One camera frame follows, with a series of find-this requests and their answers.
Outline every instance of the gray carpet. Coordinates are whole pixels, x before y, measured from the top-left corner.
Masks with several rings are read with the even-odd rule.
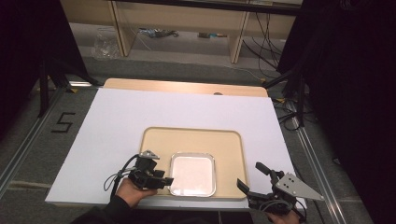
[[[98,62],[93,58],[84,58],[84,62],[89,73],[101,81],[109,77],[125,77],[260,86],[261,83],[256,77],[265,77],[255,69],[249,69],[249,71],[256,77],[246,71],[200,64],[124,60]],[[266,71],[265,73],[272,77],[278,76],[276,72]],[[279,84],[269,90],[269,95],[280,97],[281,89],[282,84]],[[29,155],[13,179],[13,183],[0,201],[0,223],[68,223],[74,217],[87,211],[88,207],[56,207],[45,203],[44,199],[73,144],[95,94],[96,89],[81,89],[76,93],[65,92],[62,95],[61,100],[53,108],[42,133],[36,139]],[[20,118],[0,145],[2,148],[0,150],[1,168],[6,167],[7,161],[35,121],[37,108],[38,95],[33,94],[31,101],[27,102],[22,109]],[[57,124],[64,112],[74,113],[74,115],[64,115],[63,118],[63,121],[73,124],[67,133],[55,133],[54,131],[64,131],[67,128],[67,125]],[[285,114],[281,109],[277,109],[276,113],[279,117]],[[332,162],[332,147],[319,124],[315,122],[315,115],[307,115],[305,118],[307,119],[305,129],[325,174],[331,182],[332,189],[337,199],[340,200],[347,223],[372,223],[346,173],[341,166]],[[281,128],[290,156],[301,174],[300,178],[318,190],[318,183],[308,164],[297,133],[288,131],[283,125]],[[89,174],[81,171],[76,175],[88,176]],[[322,223],[319,213],[323,216],[325,223],[332,223],[325,203],[318,203],[318,209],[311,201],[308,201],[307,205],[307,223]],[[251,215],[257,224],[269,223],[260,212],[252,211]]]

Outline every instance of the person's left hand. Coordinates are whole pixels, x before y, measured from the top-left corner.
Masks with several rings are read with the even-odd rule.
[[[140,200],[155,195],[157,192],[156,189],[139,189],[130,178],[123,178],[116,195],[127,202],[130,207],[135,207]]]

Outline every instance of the gray floor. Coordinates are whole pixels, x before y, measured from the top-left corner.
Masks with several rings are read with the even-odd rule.
[[[92,47],[98,27],[71,25],[89,73],[102,81],[109,77],[126,77],[260,86],[261,78],[268,80],[279,76],[271,66],[261,62],[260,68],[263,74],[259,70],[259,60],[246,47],[241,49],[238,64],[231,64],[226,38],[199,38],[196,33],[180,32],[178,37],[161,38],[138,35],[139,38],[134,42],[133,50],[127,58],[98,61],[92,57]],[[111,29],[105,30],[109,36],[112,36]],[[246,41],[255,50],[260,50],[250,37],[246,37]],[[257,38],[256,41],[261,43],[262,39]],[[279,49],[282,49],[283,41],[273,41]],[[265,57],[271,59],[270,54],[266,54]],[[269,95],[280,98],[283,85],[284,83],[280,83],[268,90]],[[75,93],[64,90],[57,92],[60,92],[60,101],[50,111],[29,154],[1,198],[0,223],[68,223],[90,208],[57,207],[44,202],[90,108],[96,89],[78,89]],[[34,88],[19,118],[9,130],[7,137],[0,143],[1,171],[6,169],[8,162],[36,122],[38,106],[39,91]],[[278,108],[282,105],[275,106],[279,117],[285,114],[283,109]],[[65,121],[73,124],[68,133],[54,133],[54,130],[64,129],[63,125],[57,124],[63,112],[75,113],[73,116],[64,117]],[[336,200],[341,206],[346,223],[372,223],[342,166],[332,161],[332,148],[320,129],[315,114],[307,114],[304,118],[305,130]],[[292,125],[290,121],[285,123],[289,128]],[[295,169],[298,170],[297,173],[300,173],[300,178],[309,186],[320,190],[297,132],[288,131],[285,126],[281,124],[281,129],[290,157]],[[307,206],[307,223],[322,223],[320,216],[325,223],[337,223],[334,222],[326,203],[318,203],[317,208],[312,201],[307,201]],[[260,212],[251,211],[251,215],[257,224],[268,223]]]

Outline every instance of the human hand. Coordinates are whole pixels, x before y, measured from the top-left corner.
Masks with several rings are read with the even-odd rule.
[[[278,215],[274,215],[272,213],[265,213],[265,215],[267,215],[269,218],[271,218],[271,220],[274,224],[299,224],[300,223],[299,216],[293,210],[291,210],[285,216],[278,216]]]
[[[116,195],[127,202],[130,207],[137,206],[140,200],[155,194],[157,194],[156,189],[139,189],[130,178],[123,178],[116,192]]]

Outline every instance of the beige tray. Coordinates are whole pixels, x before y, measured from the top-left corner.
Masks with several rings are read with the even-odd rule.
[[[234,131],[152,127],[144,132],[140,151],[153,151],[160,157],[155,169],[170,174],[172,156],[178,152],[209,153],[215,159],[216,192],[211,198],[243,199],[236,179],[248,182],[239,133]],[[160,189],[159,195],[171,195]]]

